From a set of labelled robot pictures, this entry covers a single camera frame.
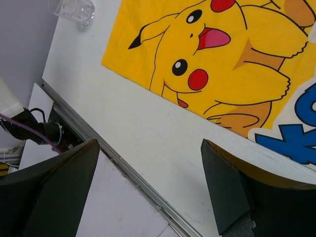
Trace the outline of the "clear drinking glass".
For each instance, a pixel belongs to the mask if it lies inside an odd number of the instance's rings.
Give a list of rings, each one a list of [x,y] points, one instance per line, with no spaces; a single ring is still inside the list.
[[[91,0],[49,0],[47,6],[50,13],[83,26],[88,26],[95,14]]]

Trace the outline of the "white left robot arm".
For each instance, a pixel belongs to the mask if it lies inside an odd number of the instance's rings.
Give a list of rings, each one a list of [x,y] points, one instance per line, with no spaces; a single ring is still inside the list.
[[[0,113],[11,119],[23,111],[24,107],[21,102],[0,78]]]

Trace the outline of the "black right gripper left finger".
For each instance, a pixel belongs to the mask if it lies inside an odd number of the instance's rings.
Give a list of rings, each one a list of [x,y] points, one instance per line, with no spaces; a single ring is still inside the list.
[[[96,139],[0,178],[2,237],[74,237],[96,169]]]

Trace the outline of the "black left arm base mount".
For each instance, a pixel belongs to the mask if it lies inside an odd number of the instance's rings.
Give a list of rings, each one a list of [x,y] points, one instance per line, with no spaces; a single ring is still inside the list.
[[[9,120],[1,118],[0,125],[18,140],[32,140],[39,145],[52,143],[62,153],[83,142],[55,112],[52,120],[46,121],[39,108],[25,109]]]

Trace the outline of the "yellow Pikachu cloth placemat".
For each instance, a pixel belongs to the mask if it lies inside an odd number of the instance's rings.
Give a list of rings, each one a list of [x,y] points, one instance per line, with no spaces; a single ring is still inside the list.
[[[316,167],[313,0],[124,0],[101,63]]]

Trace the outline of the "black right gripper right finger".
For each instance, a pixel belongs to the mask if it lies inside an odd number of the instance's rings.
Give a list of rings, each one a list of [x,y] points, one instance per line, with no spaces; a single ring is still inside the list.
[[[316,235],[315,185],[270,173],[206,139],[200,150],[219,235]]]

